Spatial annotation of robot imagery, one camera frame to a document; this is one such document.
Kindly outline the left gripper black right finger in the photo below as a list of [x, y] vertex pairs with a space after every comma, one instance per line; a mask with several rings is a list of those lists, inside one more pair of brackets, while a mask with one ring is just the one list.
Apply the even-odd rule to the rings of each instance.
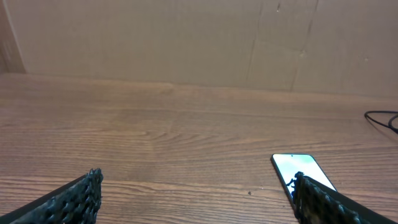
[[292, 208], [299, 223], [397, 224], [303, 172], [296, 173], [292, 183]]

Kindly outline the Samsung Galaxy smartphone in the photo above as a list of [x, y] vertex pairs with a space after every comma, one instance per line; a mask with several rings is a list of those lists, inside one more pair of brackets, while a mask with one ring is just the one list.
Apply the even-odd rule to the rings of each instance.
[[296, 180], [295, 174], [298, 172], [302, 172], [304, 175], [336, 191], [335, 186], [331, 183], [312, 155], [289, 153], [273, 154], [271, 155], [271, 162], [291, 206], [294, 206], [292, 192], [294, 191], [294, 181]]

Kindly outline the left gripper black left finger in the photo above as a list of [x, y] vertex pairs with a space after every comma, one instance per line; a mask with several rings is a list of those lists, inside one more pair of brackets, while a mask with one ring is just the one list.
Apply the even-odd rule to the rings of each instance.
[[101, 208], [101, 169], [57, 188], [21, 208], [1, 216], [1, 224], [94, 224]]

